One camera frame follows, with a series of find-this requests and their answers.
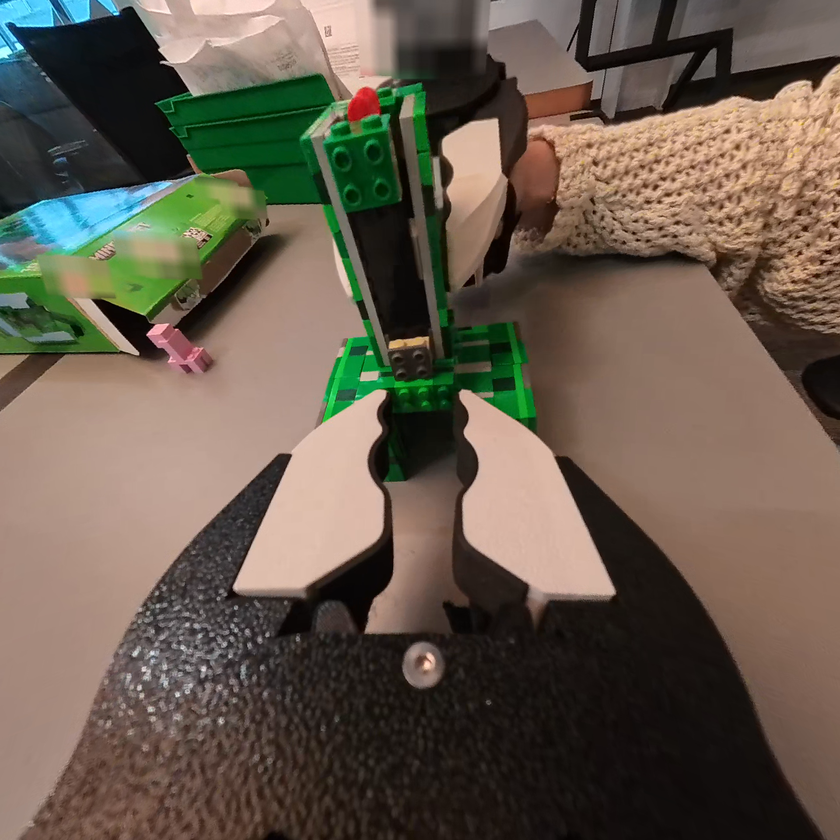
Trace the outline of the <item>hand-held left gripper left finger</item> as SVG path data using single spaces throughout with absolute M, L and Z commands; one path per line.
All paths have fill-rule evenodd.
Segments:
M 235 594 L 310 597 L 384 544 L 390 502 L 375 455 L 387 437 L 388 398 L 372 392 L 294 447 L 235 578 Z

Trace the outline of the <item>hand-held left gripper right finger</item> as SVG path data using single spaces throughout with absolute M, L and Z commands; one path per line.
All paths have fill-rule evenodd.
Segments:
M 454 629 L 539 628 L 550 604 L 608 603 L 616 587 L 552 449 L 477 394 L 454 410 Z

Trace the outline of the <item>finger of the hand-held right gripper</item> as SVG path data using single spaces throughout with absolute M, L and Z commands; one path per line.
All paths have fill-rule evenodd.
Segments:
M 481 283 L 507 202 L 498 118 L 468 122 L 443 138 L 441 151 L 453 170 L 445 238 L 448 292 L 455 293 L 470 278 Z

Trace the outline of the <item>green lego creeper figure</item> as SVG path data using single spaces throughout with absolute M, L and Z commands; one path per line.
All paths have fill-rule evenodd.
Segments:
M 390 396 L 396 416 L 442 417 L 467 390 L 536 432 L 519 328 L 456 324 L 434 202 L 427 80 L 360 88 L 328 105 L 300 143 L 364 327 L 337 354 L 318 423 L 374 391 Z

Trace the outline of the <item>person's right forearm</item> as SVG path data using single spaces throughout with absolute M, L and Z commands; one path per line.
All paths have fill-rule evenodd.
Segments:
M 678 254 L 753 320 L 839 330 L 839 69 L 774 98 L 729 98 L 615 126 L 540 126 L 553 153 L 549 223 L 521 250 Z

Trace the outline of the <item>pink lego pig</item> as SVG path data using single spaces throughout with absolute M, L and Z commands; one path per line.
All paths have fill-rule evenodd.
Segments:
M 147 332 L 152 344 L 166 352 L 168 365 L 184 373 L 207 372 L 214 360 L 203 347 L 194 345 L 178 328 L 169 323 L 156 324 Z

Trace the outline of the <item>green lego set box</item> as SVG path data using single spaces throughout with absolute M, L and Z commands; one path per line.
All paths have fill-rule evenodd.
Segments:
M 2 219 L 3 354 L 126 353 L 178 325 L 254 247 L 266 195 L 243 171 L 53 198 Z

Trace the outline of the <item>person's right hand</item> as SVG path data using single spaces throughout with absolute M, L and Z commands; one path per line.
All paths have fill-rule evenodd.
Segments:
M 559 178 L 560 163 L 553 145 L 543 138 L 530 140 L 510 176 L 521 229 L 541 235 L 551 229 L 558 213 Z

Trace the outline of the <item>black framed grey board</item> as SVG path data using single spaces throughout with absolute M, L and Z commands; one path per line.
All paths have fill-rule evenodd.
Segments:
M 697 59 L 696 63 L 700 64 L 708 52 L 712 50 L 716 50 L 718 53 L 717 71 L 726 75 L 731 70 L 732 28 L 721 28 L 685 37 L 670 37 L 677 1 L 661 1 L 659 3 L 654 33 L 650 43 L 593 55 L 590 53 L 590 48 L 595 6 L 596 1 L 581 1 L 579 22 L 576 28 L 574 59 L 583 70 L 597 72 L 687 54 L 691 54 L 694 59 Z

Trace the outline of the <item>flat white paper bag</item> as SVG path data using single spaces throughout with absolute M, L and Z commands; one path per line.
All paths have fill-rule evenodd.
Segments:
M 312 15 L 330 65 L 341 78 L 361 77 L 355 1 L 302 1 Z

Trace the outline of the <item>green plastic bin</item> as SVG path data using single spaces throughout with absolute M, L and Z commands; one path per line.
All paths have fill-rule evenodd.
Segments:
M 300 138 L 334 101 L 328 82 L 310 75 L 156 103 L 197 170 L 241 170 L 268 204 L 320 204 Z

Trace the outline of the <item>crumpled white paper bag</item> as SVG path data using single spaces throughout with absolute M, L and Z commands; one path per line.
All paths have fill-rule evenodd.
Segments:
M 341 92 L 320 29 L 299 1 L 132 1 L 163 62 L 194 96 L 311 75 Z

